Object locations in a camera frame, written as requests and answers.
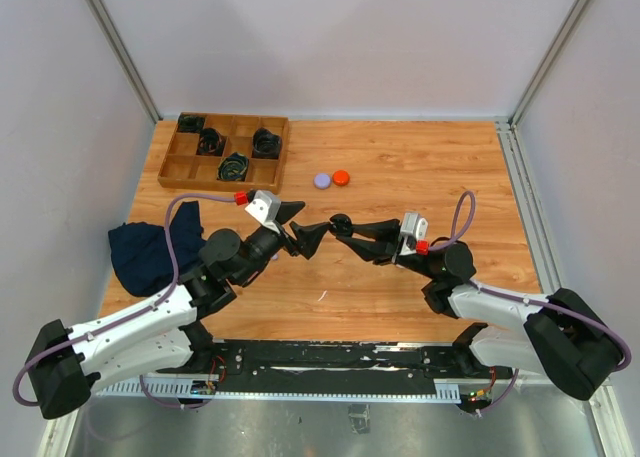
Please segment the orange earbud charging case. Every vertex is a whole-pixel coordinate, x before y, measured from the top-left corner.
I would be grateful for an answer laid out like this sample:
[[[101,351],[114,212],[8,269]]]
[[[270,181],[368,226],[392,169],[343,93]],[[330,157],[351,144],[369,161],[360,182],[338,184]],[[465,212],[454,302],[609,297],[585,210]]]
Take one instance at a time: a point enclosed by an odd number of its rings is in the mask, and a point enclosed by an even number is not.
[[[350,174],[346,170],[337,170],[332,174],[332,182],[336,186],[344,187],[350,182]]]

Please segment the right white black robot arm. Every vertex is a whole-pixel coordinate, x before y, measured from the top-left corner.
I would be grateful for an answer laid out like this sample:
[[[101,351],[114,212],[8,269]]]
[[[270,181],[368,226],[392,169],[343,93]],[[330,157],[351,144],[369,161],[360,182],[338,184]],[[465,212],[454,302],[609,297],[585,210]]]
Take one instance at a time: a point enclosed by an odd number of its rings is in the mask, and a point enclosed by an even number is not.
[[[330,222],[336,239],[362,260],[427,277],[422,293],[433,312],[472,321],[452,354],[463,376],[487,367],[525,370],[585,401],[631,362],[629,346],[576,292],[528,294],[481,283],[469,246],[455,236],[428,242],[428,223],[415,212],[369,224],[337,214]]]

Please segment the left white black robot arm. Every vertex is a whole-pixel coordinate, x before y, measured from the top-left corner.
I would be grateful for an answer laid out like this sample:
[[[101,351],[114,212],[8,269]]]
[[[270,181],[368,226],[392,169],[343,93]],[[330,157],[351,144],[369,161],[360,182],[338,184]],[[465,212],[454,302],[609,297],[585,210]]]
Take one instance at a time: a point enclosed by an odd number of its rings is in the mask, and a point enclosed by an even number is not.
[[[71,327],[56,319],[42,326],[14,380],[14,399],[53,420],[83,406],[93,392],[131,377],[184,366],[195,373],[207,370],[214,348],[202,319],[230,304],[233,289],[250,285],[279,251],[311,258],[331,227],[293,222],[302,201],[282,202],[266,191],[234,200],[258,223],[249,237],[217,230],[196,262],[180,271],[166,228],[168,286],[107,317]]]

